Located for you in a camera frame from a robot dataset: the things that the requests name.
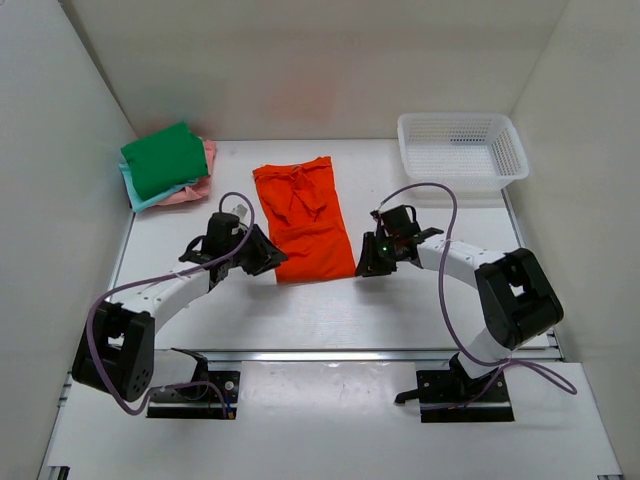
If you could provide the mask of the orange t-shirt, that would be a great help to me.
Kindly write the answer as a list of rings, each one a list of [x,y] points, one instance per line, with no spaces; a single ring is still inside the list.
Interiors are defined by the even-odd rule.
[[[276,268],[279,284],[352,277],[355,262],[335,188],[332,159],[265,165],[253,179],[271,242],[288,259]]]

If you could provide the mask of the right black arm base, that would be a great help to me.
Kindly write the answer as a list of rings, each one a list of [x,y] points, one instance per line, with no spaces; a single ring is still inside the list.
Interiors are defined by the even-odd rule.
[[[470,385],[451,370],[418,370],[417,387],[398,393],[396,405],[419,402],[422,423],[515,421],[505,375],[489,374]]]

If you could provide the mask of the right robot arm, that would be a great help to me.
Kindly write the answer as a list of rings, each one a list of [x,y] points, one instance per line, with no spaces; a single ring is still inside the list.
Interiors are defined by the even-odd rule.
[[[533,252],[518,248],[501,252],[451,239],[445,230],[423,229],[417,211],[401,205],[374,210],[373,231],[363,235],[355,275],[385,276],[404,262],[438,274],[438,296],[445,326],[459,349],[450,360],[449,391],[471,400],[484,388],[484,377],[506,365],[512,353],[564,318],[564,309]],[[467,345],[457,338],[448,316],[445,280],[450,277],[478,295],[485,327]]]

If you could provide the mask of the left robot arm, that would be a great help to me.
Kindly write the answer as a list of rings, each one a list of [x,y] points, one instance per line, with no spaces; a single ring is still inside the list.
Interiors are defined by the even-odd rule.
[[[135,287],[119,302],[100,302],[77,349],[73,380],[124,402],[148,398],[160,389],[177,391],[191,401],[217,392],[204,356],[188,349],[158,349],[156,334],[210,293],[230,270],[257,276],[287,259],[258,225],[248,226],[233,213],[213,214],[206,233],[187,245],[162,280]]]

